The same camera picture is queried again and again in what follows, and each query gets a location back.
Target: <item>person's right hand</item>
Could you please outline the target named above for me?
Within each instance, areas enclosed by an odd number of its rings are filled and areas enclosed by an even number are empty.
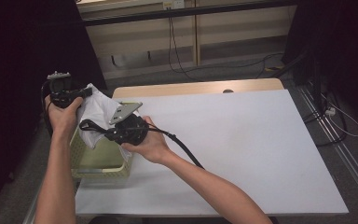
[[[150,117],[146,116],[143,117],[143,119],[147,123],[154,125]],[[163,164],[165,160],[173,154],[169,149],[162,133],[156,133],[152,131],[147,132],[145,140],[138,146],[134,146],[130,143],[123,143],[121,146],[130,152],[141,154],[143,157],[145,157],[145,159],[151,162],[160,164]]]

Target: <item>floor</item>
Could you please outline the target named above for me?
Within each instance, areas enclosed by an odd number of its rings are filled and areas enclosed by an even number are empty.
[[[266,55],[282,52],[284,49],[284,38],[265,39],[261,42],[245,42],[230,43],[226,46],[206,46],[203,55],[202,66],[199,70],[188,72],[191,78],[200,80],[230,80],[230,79],[246,79],[260,77],[269,77],[273,72],[268,72],[264,67],[273,67],[282,65],[280,55],[272,56],[260,62]],[[185,69],[190,69],[192,64],[191,54],[186,53],[188,49],[179,49],[181,62]],[[106,78],[109,90],[106,94],[111,94],[115,88],[120,86],[131,85],[148,85],[175,82],[192,82],[184,74],[175,73],[167,64],[168,51],[151,52],[151,60],[148,59],[147,53],[134,55],[116,55],[116,66],[111,63],[111,58],[102,58],[100,63]],[[178,63],[172,52],[172,67],[178,69]],[[308,86],[296,87],[292,81],[292,75],[288,74],[281,78],[284,87],[289,90],[296,104],[299,114],[302,117],[309,115],[312,110],[307,104],[309,97],[303,91]],[[354,117],[356,110],[346,104],[345,99],[340,99],[340,108],[347,114]],[[332,119],[340,125],[338,116]],[[348,131],[350,133],[358,133],[358,126],[348,118]],[[315,144],[327,143],[329,139],[326,137],[321,122],[318,120],[307,124],[310,135]],[[348,149],[351,155],[358,163],[358,137],[348,136],[343,142],[344,145],[334,145],[327,147],[318,147],[332,178],[337,184],[337,188],[341,193],[344,202],[348,206],[350,212],[346,215],[338,215],[331,217],[318,217],[313,215],[305,215],[298,217],[277,217],[281,224],[291,223],[358,223],[358,182],[347,167],[347,163],[342,160],[339,151],[344,148]],[[32,143],[28,146],[28,154],[21,165],[14,173],[14,181],[7,183],[0,194],[0,223],[22,223],[29,212],[30,205],[34,200],[41,180],[43,178],[48,158],[49,137],[44,123],[41,121],[37,127]],[[118,217],[120,223],[227,223],[222,218],[130,218]],[[91,217],[78,217],[78,223],[89,223]]]

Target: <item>person's left hand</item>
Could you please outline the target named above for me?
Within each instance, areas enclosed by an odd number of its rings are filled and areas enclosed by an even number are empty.
[[[50,96],[45,98],[46,111],[53,128],[53,132],[61,134],[63,137],[70,139],[76,126],[76,111],[83,103],[83,98],[77,97],[65,109],[57,107],[50,101]]]

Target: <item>hand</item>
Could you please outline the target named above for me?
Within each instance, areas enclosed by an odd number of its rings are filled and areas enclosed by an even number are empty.
[[[70,139],[76,126],[76,111],[83,103],[83,98],[77,97],[65,109],[57,107],[50,101],[50,96],[45,98],[46,110],[53,131],[59,132],[62,136]]]
[[[154,125],[152,119],[148,116],[143,117],[143,119]],[[162,164],[165,159],[167,159],[173,152],[169,149],[167,143],[165,142],[164,136],[162,133],[156,133],[152,131],[147,132],[145,140],[138,146],[134,146],[130,143],[121,144],[122,147],[131,152],[136,152],[141,154],[145,159]]]

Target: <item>white cable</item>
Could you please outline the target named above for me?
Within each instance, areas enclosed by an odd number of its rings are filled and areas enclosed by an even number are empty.
[[[351,120],[353,120],[353,122],[355,122],[355,123],[358,125],[358,122],[357,122],[355,119],[353,119],[350,115],[348,115],[348,114],[345,113],[343,110],[339,109],[339,108],[338,108],[337,106],[335,106],[333,103],[331,103],[330,101],[328,101],[327,98],[326,98],[323,94],[321,94],[321,95],[322,95],[322,97],[323,97],[330,105],[332,105],[335,109],[339,110],[341,113],[343,113],[344,115],[346,115],[348,118],[350,118]],[[330,115],[328,116],[328,118],[330,118],[330,121],[331,121],[334,125],[336,125],[336,127],[339,128],[342,132],[347,133],[348,135],[353,136],[353,137],[358,137],[358,134],[348,133],[348,132],[346,132],[345,130],[343,130],[341,127],[339,127],[339,126],[331,119],[331,116],[330,116]]]

